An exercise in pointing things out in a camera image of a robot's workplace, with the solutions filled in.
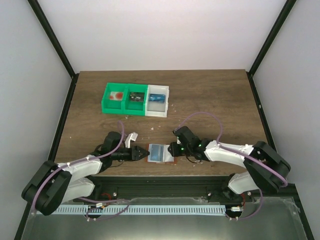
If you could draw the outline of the light blue credit card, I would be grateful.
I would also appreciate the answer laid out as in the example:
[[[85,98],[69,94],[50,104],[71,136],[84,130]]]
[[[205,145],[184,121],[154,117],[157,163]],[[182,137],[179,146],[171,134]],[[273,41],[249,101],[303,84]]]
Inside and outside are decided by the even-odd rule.
[[[149,155],[147,161],[149,163],[162,163],[164,157],[164,145],[163,144],[149,144]]]

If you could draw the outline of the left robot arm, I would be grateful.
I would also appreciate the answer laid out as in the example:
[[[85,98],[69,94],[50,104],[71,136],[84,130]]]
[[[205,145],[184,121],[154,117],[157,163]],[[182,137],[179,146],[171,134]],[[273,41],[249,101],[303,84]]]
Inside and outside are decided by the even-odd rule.
[[[114,161],[135,162],[149,156],[149,151],[132,146],[138,135],[111,131],[104,142],[84,158],[67,163],[44,162],[21,193],[32,210],[51,215],[62,203],[87,198],[97,202],[102,189],[89,179],[110,168]]]

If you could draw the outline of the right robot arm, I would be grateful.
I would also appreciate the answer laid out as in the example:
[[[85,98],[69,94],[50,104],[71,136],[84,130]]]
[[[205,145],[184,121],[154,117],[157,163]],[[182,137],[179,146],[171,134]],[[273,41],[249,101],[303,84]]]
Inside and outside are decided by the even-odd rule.
[[[200,139],[187,126],[174,130],[173,134],[176,141],[168,147],[173,157],[224,162],[245,169],[243,173],[233,174],[222,188],[223,198],[229,202],[236,200],[240,194],[254,190],[275,194],[288,185],[290,164],[264,141],[254,145],[236,145],[209,138]]]

